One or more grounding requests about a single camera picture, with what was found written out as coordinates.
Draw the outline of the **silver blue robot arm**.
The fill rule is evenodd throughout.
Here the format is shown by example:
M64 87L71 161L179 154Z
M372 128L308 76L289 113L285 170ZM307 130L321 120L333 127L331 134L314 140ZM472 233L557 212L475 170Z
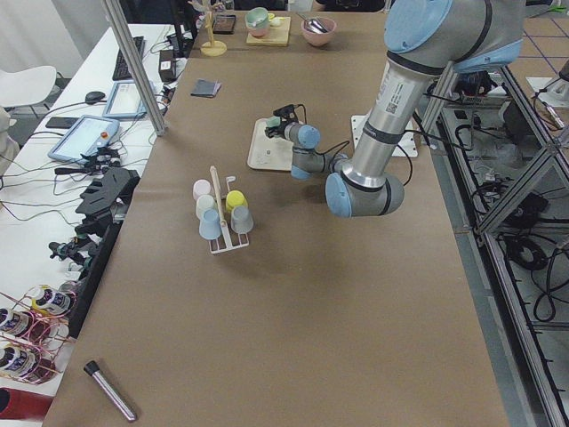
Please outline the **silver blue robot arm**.
M511 63L521 51L524 19L523 1L398 1L385 25L388 68L353 157L318 153L320 132L300 122L292 106L274 111L265 134L292 143L294 178L328 174L325 198L333 214L390 214L405 190L385 169L430 82L449 62L459 73Z

